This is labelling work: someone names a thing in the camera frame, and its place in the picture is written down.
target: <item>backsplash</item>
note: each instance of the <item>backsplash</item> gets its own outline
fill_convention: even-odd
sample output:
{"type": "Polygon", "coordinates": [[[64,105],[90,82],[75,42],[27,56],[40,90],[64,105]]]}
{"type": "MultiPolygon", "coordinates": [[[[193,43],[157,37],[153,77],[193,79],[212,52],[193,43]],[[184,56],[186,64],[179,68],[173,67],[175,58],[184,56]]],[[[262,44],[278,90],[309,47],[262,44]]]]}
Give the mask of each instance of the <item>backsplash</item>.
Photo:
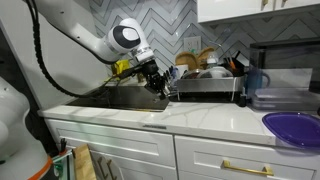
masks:
{"type": "Polygon", "coordinates": [[[201,36],[203,48],[214,41],[232,54],[240,50],[247,59],[251,43],[320,37],[319,10],[210,25],[197,23],[196,3],[196,0],[91,0],[90,6],[101,37],[122,19],[135,18],[162,70],[174,65],[175,56],[183,51],[185,37],[201,36]]]}

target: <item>cabinet handle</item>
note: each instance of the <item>cabinet handle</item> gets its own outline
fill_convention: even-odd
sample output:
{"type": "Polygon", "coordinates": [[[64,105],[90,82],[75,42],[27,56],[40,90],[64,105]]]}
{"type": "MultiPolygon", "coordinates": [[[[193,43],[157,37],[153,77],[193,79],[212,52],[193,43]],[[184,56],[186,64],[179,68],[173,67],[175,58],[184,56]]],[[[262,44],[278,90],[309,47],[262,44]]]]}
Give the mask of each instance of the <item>cabinet handle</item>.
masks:
{"type": "Polygon", "coordinates": [[[117,176],[116,176],[116,177],[113,176],[112,169],[111,169],[111,163],[112,163],[112,160],[110,159],[110,160],[107,162],[107,165],[108,165],[108,169],[109,169],[109,172],[110,172],[111,179],[112,179],[112,180],[117,180],[117,176]]]}
{"type": "Polygon", "coordinates": [[[262,4],[265,6],[269,3],[269,0],[262,0],[262,4]]]}
{"type": "Polygon", "coordinates": [[[101,162],[102,162],[102,157],[100,157],[100,158],[98,159],[98,165],[99,165],[100,171],[101,171],[101,173],[102,173],[103,179],[106,180],[106,179],[108,178],[109,174],[106,174],[106,173],[104,172],[103,168],[101,167],[101,162]]]}
{"type": "Polygon", "coordinates": [[[247,173],[252,174],[260,174],[260,175],[266,175],[266,176],[274,176],[273,171],[270,167],[264,167],[262,171],[252,170],[252,169],[244,169],[244,168],[238,168],[235,166],[231,166],[230,161],[223,160],[223,166],[226,169],[232,169],[236,171],[243,171],[247,173]]]}

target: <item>countertop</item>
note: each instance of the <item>countertop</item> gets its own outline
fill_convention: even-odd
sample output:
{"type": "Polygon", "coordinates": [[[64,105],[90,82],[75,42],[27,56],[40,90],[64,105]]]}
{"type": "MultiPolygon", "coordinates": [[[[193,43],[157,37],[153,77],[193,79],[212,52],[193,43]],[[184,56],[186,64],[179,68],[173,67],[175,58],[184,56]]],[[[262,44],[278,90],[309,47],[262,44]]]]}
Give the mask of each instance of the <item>countertop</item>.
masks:
{"type": "Polygon", "coordinates": [[[163,112],[57,106],[40,116],[65,121],[164,132],[269,146],[290,145],[277,139],[263,124],[266,113],[235,104],[174,103],[163,112]]]}

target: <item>kitchen sink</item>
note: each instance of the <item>kitchen sink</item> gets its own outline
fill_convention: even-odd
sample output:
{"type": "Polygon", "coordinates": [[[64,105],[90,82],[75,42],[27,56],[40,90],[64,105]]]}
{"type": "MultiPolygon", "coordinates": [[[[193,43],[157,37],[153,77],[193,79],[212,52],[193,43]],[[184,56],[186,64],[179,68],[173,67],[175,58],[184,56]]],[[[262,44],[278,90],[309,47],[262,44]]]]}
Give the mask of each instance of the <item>kitchen sink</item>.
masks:
{"type": "Polygon", "coordinates": [[[150,93],[143,86],[109,86],[106,88],[108,91],[100,99],[79,98],[67,105],[162,112],[169,103],[168,99],[159,100],[155,94],[150,93]]]}

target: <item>plate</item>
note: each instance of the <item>plate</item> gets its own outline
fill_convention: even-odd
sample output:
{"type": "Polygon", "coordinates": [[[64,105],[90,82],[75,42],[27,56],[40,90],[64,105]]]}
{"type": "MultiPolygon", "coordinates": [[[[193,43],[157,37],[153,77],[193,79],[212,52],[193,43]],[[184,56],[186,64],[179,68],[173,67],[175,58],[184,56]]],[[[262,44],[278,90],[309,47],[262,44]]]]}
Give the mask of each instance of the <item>plate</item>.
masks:
{"type": "Polygon", "coordinates": [[[271,113],[262,118],[279,139],[304,149],[320,150],[320,119],[303,113],[271,113]]]}

